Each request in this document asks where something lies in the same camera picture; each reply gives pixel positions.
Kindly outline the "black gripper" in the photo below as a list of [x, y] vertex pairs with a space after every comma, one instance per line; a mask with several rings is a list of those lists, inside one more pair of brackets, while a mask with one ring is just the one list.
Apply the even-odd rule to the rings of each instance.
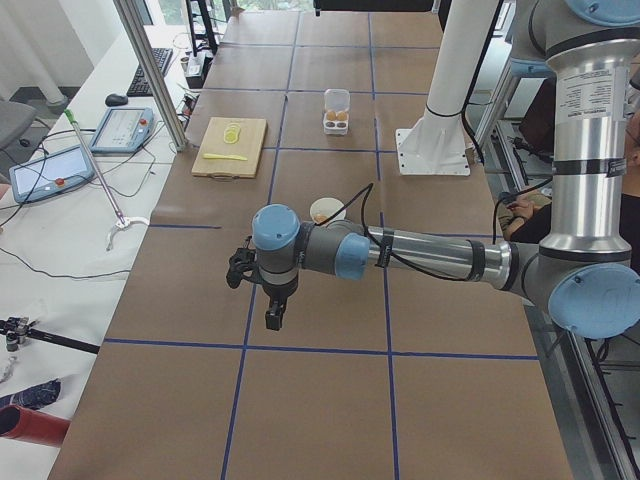
[[242, 281], [260, 285], [270, 299], [265, 312], [266, 328], [279, 331], [283, 325], [287, 300], [298, 287], [298, 269], [293, 268], [286, 273], [271, 273], [262, 269], [257, 250], [250, 248], [249, 243], [250, 238], [247, 237], [244, 244], [229, 258], [227, 285], [232, 289], [237, 289]]

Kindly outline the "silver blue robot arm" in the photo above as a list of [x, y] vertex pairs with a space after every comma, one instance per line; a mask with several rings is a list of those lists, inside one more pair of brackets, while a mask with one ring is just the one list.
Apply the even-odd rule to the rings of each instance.
[[318, 226], [273, 204], [255, 214], [227, 283], [263, 288], [272, 330], [282, 325], [300, 270], [358, 280], [374, 265], [489, 283], [585, 338], [623, 333], [639, 319], [639, 277], [619, 232], [625, 93], [638, 51], [635, 1], [517, 3], [512, 63], [549, 67], [556, 78], [551, 226], [538, 244], [485, 245], [345, 220]]

